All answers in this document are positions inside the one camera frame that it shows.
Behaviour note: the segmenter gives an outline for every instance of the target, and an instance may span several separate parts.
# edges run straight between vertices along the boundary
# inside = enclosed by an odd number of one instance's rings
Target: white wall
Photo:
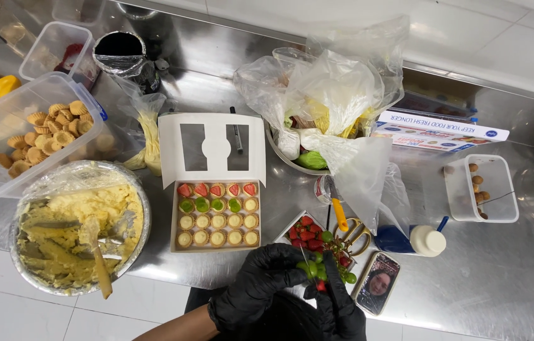
[[[406,13],[405,58],[534,92],[534,0],[153,0],[306,36]]]

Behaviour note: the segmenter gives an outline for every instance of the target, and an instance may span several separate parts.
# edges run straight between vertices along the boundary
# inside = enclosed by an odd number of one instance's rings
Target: gold scissors handle
[[[360,251],[357,251],[357,252],[349,251],[349,255],[361,255],[366,250],[368,250],[368,246],[370,246],[370,241],[372,241],[372,234],[370,234],[370,230],[366,227],[366,225],[364,223],[362,223],[362,221],[359,218],[347,218],[346,219],[346,221],[350,221],[350,220],[352,220],[354,222],[353,228],[349,229],[348,233],[345,234],[345,236],[342,238],[342,240],[343,240],[343,242],[348,241],[351,238],[351,236],[353,236],[353,233],[355,232],[355,229],[357,229],[361,225],[362,226],[362,230],[356,236],[354,236],[354,238],[351,240],[351,244],[352,245],[355,244],[355,242],[357,242],[360,239],[360,237],[362,235],[364,235],[364,234],[368,235],[367,240],[366,240],[366,244],[364,245],[364,247]],[[337,230],[338,229],[339,229],[339,226],[337,225],[334,228],[334,233],[333,233],[334,236],[337,235]]]

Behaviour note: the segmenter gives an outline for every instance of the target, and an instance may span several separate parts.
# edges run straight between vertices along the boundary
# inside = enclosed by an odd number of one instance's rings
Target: smartphone
[[[399,268],[399,263],[384,252],[374,254],[352,293],[355,303],[374,316],[380,315],[395,286]]]

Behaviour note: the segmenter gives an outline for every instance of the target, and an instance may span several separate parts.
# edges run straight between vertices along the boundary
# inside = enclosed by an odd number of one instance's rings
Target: hand
[[[315,298],[317,301],[324,341],[366,341],[366,316],[347,293],[332,252],[324,251],[323,255],[328,276],[327,292],[317,291],[315,285],[310,285],[305,290],[304,298]]]
[[[307,258],[315,257],[312,252],[305,254]],[[234,283],[208,303],[208,314],[218,331],[255,322],[271,306],[277,291],[307,281],[305,271],[296,268],[299,261],[304,261],[303,253],[288,244],[269,244],[252,250]]]

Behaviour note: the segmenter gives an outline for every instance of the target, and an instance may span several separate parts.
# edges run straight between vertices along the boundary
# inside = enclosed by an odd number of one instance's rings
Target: phone screen
[[[399,264],[395,260],[382,252],[377,254],[357,295],[357,304],[372,315],[380,315],[398,274]]]

